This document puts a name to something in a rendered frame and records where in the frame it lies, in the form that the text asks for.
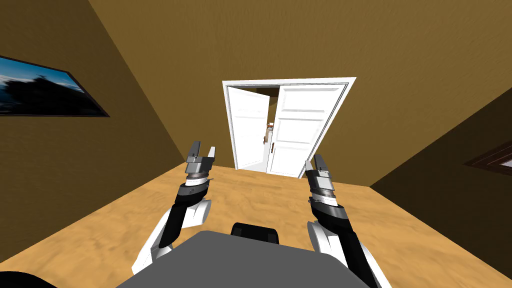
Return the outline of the narrow white panelled door leaf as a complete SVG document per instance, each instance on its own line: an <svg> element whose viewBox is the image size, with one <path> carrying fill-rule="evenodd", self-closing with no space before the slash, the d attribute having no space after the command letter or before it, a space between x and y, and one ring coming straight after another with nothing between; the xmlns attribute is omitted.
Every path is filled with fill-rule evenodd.
<svg viewBox="0 0 512 288"><path fill-rule="evenodd" d="M227 88L236 164L239 169L263 161L270 97L235 87Z"/></svg>

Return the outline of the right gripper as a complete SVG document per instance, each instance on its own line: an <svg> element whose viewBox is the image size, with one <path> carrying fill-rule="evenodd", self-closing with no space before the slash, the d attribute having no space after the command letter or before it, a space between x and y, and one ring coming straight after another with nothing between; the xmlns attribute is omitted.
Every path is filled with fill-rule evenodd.
<svg viewBox="0 0 512 288"><path fill-rule="evenodd" d="M328 172L329 168L327 167L327 164L324 161L323 157L320 154L315 154L313 156L313 160L316 169L313 168L309 160L306 160L304 162L309 187L317 191L334 191L335 189L332 184L330 174Z"/></svg>

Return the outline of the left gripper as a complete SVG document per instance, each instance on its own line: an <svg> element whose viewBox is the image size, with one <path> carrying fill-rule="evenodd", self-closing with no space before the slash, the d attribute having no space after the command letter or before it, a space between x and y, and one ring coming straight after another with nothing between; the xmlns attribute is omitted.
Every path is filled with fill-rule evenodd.
<svg viewBox="0 0 512 288"><path fill-rule="evenodd" d="M199 156L201 141L196 140L192 143L187 154L186 170L187 174L208 173L212 169L213 160L215 159L216 147L211 146L207 157Z"/></svg>

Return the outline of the wide white panelled door leaf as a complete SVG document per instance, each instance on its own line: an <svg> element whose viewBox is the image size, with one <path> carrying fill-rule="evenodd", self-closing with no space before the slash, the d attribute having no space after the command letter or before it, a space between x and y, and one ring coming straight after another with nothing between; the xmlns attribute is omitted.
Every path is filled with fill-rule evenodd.
<svg viewBox="0 0 512 288"><path fill-rule="evenodd" d="M267 172L298 178L324 132L346 84L282 85L273 125Z"/></svg>

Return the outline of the dark-framed blue sky picture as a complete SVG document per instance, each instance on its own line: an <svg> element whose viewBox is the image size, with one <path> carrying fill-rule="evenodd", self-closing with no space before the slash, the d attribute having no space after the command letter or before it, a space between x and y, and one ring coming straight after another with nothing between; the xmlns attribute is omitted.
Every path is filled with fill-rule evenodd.
<svg viewBox="0 0 512 288"><path fill-rule="evenodd" d="M68 71L0 55L0 117L109 115Z"/></svg>

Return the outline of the dark brown framed window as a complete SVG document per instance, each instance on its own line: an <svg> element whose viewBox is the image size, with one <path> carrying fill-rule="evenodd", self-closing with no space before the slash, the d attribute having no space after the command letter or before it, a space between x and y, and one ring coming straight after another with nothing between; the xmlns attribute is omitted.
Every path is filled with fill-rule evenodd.
<svg viewBox="0 0 512 288"><path fill-rule="evenodd" d="M512 140L465 162L464 165L512 176Z"/></svg>

